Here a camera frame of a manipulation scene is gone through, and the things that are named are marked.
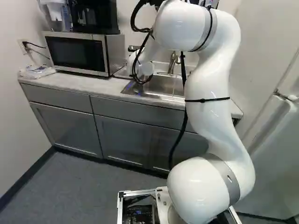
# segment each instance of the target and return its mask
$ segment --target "metal cart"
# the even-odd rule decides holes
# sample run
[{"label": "metal cart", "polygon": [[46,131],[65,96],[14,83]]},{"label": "metal cart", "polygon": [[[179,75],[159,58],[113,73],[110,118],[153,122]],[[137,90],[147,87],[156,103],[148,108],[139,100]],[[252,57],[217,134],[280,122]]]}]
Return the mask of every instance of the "metal cart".
[{"label": "metal cart", "polygon": [[[169,224],[167,214],[170,207],[167,187],[120,191],[117,196],[117,224]],[[242,224],[232,206],[227,214],[233,222],[226,219],[225,224]]]}]

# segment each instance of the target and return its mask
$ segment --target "microwave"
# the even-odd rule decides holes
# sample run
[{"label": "microwave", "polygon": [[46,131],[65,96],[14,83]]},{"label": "microwave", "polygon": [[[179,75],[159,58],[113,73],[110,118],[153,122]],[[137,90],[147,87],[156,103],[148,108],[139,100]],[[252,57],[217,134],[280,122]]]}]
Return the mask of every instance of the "microwave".
[{"label": "microwave", "polygon": [[125,37],[44,31],[56,70],[109,77],[125,66]]}]

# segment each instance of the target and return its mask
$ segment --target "floor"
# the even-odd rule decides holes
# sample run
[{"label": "floor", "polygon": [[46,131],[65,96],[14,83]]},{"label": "floor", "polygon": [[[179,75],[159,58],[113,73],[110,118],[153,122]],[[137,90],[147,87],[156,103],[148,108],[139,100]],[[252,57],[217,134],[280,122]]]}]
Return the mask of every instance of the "floor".
[{"label": "floor", "polygon": [[[0,223],[115,224],[118,191],[165,184],[158,177],[55,153],[0,213]],[[243,224],[279,224],[240,218]]]}]

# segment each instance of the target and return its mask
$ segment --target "baseboard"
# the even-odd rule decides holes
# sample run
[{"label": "baseboard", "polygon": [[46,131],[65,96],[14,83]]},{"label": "baseboard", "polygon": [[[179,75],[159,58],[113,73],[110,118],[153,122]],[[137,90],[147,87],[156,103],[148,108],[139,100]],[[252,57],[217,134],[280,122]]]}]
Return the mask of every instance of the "baseboard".
[{"label": "baseboard", "polygon": [[258,218],[258,219],[264,219],[264,220],[268,220],[268,221],[273,221],[273,222],[284,222],[284,223],[288,223],[288,224],[297,224],[295,221],[294,217],[291,217],[289,219],[279,219],[279,218],[270,218],[270,217],[265,217],[265,216],[256,216],[256,215],[251,215],[251,214],[247,214],[247,213],[242,213],[242,212],[237,212],[238,215],[240,216],[246,216],[246,217],[250,217],[250,218]]},{"label": "baseboard", "polygon": [[93,157],[91,155],[86,155],[86,154],[81,154],[81,153],[76,153],[64,148],[59,148],[59,147],[55,147],[57,152],[63,153],[63,154],[68,154],[68,155],[72,155],[81,159],[86,159],[89,161],[93,161],[93,162],[97,162],[97,163],[105,163],[114,167],[119,167],[122,169],[128,169],[131,171],[135,171],[138,173],[143,173],[143,174],[147,174],[147,175],[151,175],[151,176],[156,176],[159,178],[163,178],[163,179],[167,179],[168,174],[164,174],[164,173],[160,173],[158,171],[154,171],[154,170],[150,170],[150,169],[145,169],[142,167],[136,167],[133,165],[129,165],[129,164],[125,164],[125,163],[120,163],[120,162],[116,162],[116,161],[111,161],[111,160],[105,160],[105,159],[100,159],[97,157]]},{"label": "baseboard", "polygon": [[8,205],[20,189],[33,177],[34,174],[51,158],[55,153],[55,148],[51,147],[39,158],[17,181],[14,185],[0,198],[0,212]]}]

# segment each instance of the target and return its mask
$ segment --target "silver band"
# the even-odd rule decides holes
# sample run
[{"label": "silver band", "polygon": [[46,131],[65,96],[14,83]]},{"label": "silver band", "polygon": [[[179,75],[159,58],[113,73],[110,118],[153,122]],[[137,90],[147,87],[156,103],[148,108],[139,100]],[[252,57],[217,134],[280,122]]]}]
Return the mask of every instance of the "silver band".
[{"label": "silver band", "polygon": [[207,39],[207,41],[205,42],[205,44],[203,46],[201,46],[201,48],[199,50],[203,50],[205,49],[209,44],[210,42],[212,41],[215,33],[216,33],[216,29],[217,29],[217,15],[215,13],[215,10],[214,9],[210,9],[210,12],[212,14],[212,18],[213,18],[213,23],[212,23],[212,30],[210,32],[210,35]]},{"label": "silver band", "polygon": [[226,187],[228,188],[229,205],[237,203],[240,199],[240,186],[233,171],[222,159],[214,154],[207,153],[202,157],[209,161],[223,178]]},{"label": "silver band", "polygon": [[198,43],[194,46],[194,48],[192,50],[190,50],[191,52],[196,50],[197,48],[199,48],[202,43],[205,41],[208,33],[209,33],[209,29],[210,29],[210,25],[211,25],[211,17],[209,13],[205,13],[205,27],[204,27],[204,31],[202,32],[201,38],[198,41]]},{"label": "silver band", "polygon": [[209,29],[211,26],[211,16],[210,16],[210,13],[205,13],[204,31],[202,32],[200,40],[195,45],[195,47],[192,50],[190,50],[190,52],[199,51],[199,50],[206,48],[209,45],[209,43],[211,42],[212,38],[214,37],[214,35],[216,33],[216,29],[217,29],[217,15],[213,9],[210,9],[210,12],[211,12],[212,19],[213,19],[211,32],[209,34]]}]

